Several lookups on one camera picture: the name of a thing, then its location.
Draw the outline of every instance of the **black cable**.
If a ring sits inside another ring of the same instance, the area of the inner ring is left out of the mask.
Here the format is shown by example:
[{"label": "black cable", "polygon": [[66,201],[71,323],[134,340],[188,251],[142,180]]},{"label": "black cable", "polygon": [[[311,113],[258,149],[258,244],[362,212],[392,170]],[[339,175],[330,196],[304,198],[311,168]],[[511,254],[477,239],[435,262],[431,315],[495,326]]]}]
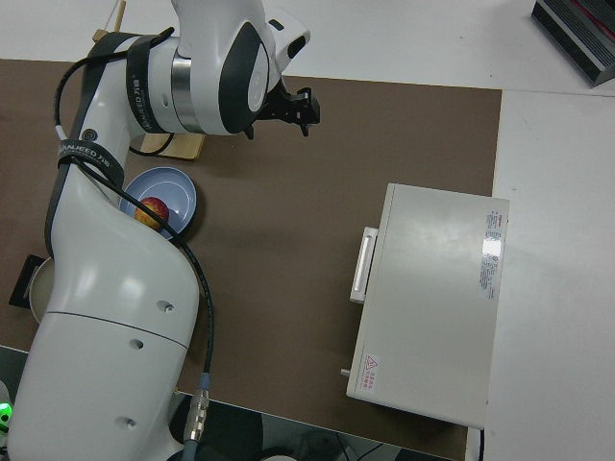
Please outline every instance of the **black cable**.
[{"label": "black cable", "polygon": [[365,456],[367,456],[368,454],[372,454],[374,451],[376,451],[377,449],[379,449],[381,446],[383,446],[384,444],[377,444],[375,447],[373,447],[372,449],[368,449],[367,451],[365,451],[359,458],[357,458],[357,461],[360,461],[361,459],[363,459]]},{"label": "black cable", "polygon": [[103,186],[105,186],[106,188],[114,192],[115,194],[119,195],[122,199],[124,199],[128,203],[139,208],[141,211],[147,214],[150,218],[156,221],[159,225],[161,225],[167,232],[171,234],[171,236],[173,237],[173,241],[176,242],[177,245],[182,249],[185,256],[188,258],[188,260],[192,264],[194,272],[196,273],[196,276],[201,282],[201,286],[203,287],[203,295],[205,297],[205,301],[207,305],[208,351],[205,357],[203,372],[209,373],[211,369],[211,359],[213,355],[213,335],[214,335],[213,301],[211,300],[211,293],[209,291],[208,281],[205,277],[203,268],[201,267],[199,260],[196,258],[194,253],[190,250],[188,245],[185,243],[185,240],[171,226],[169,226],[169,224],[166,221],[160,218],[154,211],[152,211],[150,208],[142,204],[139,200],[137,200],[132,195],[123,191],[121,188],[116,187],[115,184],[113,184],[111,181],[109,181],[104,176],[99,175],[98,173],[93,171],[80,158],[71,157],[70,161],[72,163],[75,163],[85,175],[90,176],[91,178],[95,179],[96,181],[101,183]]},{"label": "black cable", "polygon": [[[342,439],[339,437],[339,432],[335,432],[335,438],[337,439],[337,443],[339,444],[339,447],[342,449],[342,453],[344,453],[344,457],[346,458],[346,461],[350,461],[350,456],[348,455],[348,451],[346,451],[346,447],[344,447]],[[372,449],[368,449],[359,458],[357,458],[357,461],[360,461],[361,459],[363,459],[368,454],[372,454],[374,451],[376,451],[377,449],[379,449],[383,445],[384,444],[377,444]]]},{"label": "black cable", "polygon": [[483,456],[484,456],[484,429],[480,432],[479,461],[482,461]]},{"label": "black cable", "polygon": [[[155,36],[151,41],[151,47],[160,45],[165,40],[167,40],[172,34],[175,32],[175,29],[169,27],[164,31],[160,32],[157,36]],[[68,67],[68,70],[64,72],[64,75],[61,76],[60,83],[56,88],[56,94],[54,96],[54,123],[56,126],[61,126],[62,121],[60,118],[60,101],[62,100],[62,93],[64,91],[64,87],[68,83],[68,80],[72,75],[77,72],[81,67],[86,64],[106,64],[108,62],[119,61],[126,58],[128,55],[128,50],[125,51],[117,51],[115,53],[110,53],[108,55],[101,56],[88,56],[86,58],[82,58]]]},{"label": "black cable", "polygon": [[346,461],[350,461],[350,456],[348,456],[348,452],[346,452],[346,447],[344,447],[344,444],[342,443],[342,439],[339,438],[339,432],[335,432],[335,438],[337,439],[337,443],[339,444],[339,447],[342,449],[342,453],[344,453],[344,457],[346,458]]},{"label": "black cable", "polygon": [[174,133],[169,133],[169,137],[166,138],[166,141],[164,141],[164,144],[162,144],[157,150],[152,151],[152,152],[139,151],[138,149],[135,149],[133,146],[129,146],[128,150],[131,151],[133,154],[137,154],[138,156],[155,157],[158,154],[160,154],[162,151],[164,151],[164,149],[169,147],[169,144],[173,140],[174,136],[175,136]]}]

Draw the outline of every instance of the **handle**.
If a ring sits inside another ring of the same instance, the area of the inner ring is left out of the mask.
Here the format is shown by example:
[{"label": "handle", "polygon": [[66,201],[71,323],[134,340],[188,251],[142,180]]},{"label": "handle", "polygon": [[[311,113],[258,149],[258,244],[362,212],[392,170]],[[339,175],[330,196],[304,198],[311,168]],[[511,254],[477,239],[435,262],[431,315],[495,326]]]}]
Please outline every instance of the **handle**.
[{"label": "handle", "polygon": [[374,257],[377,237],[378,229],[364,229],[363,238],[361,239],[361,247],[358,252],[357,268],[355,269],[355,279],[353,280],[353,289],[350,293],[350,301],[353,303],[363,304],[365,302],[367,281],[369,279],[369,272],[372,267],[372,258]]}]

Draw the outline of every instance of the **blue bowl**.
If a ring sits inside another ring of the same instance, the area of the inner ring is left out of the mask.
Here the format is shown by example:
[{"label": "blue bowl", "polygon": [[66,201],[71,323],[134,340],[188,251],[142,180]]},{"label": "blue bowl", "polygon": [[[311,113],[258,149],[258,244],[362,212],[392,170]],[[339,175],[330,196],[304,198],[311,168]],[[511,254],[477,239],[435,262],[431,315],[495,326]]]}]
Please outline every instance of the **blue bowl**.
[{"label": "blue bowl", "polygon": [[[146,197],[161,199],[169,208],[168,223],[177,233],[188,226],[196,210],[194,183],[177,168],[161,166],[144,171],[128,184],[126,192],[139,201]],[[124,199],[120,199],[119,209],[135,217],[135,206]],[[172,238],[166,230],[160,230],[160,234],[167,240]]]}]

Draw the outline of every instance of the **metal connector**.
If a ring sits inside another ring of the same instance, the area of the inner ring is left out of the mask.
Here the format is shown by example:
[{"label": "metal connector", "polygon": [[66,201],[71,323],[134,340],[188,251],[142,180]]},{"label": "metal connector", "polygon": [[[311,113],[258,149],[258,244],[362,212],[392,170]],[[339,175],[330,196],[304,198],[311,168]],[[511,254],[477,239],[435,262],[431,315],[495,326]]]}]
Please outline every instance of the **metal connector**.
[{"label": "metal connector", "polygon": [[188,418],[185,422],[184,441],[199,442],[205,432],[205,419],[208,416],[209,391],[197,390],[190,401]]}]

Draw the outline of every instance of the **green light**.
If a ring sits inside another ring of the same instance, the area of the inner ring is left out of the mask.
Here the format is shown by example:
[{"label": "green light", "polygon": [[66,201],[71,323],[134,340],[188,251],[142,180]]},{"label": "green light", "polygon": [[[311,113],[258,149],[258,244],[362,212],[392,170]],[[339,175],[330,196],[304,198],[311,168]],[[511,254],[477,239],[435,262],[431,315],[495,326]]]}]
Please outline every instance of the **green light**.
[{"label": "green light", "polygon": [[9,403],[0,403],[0,421],[5,423],[12,416],[12,408]]}]

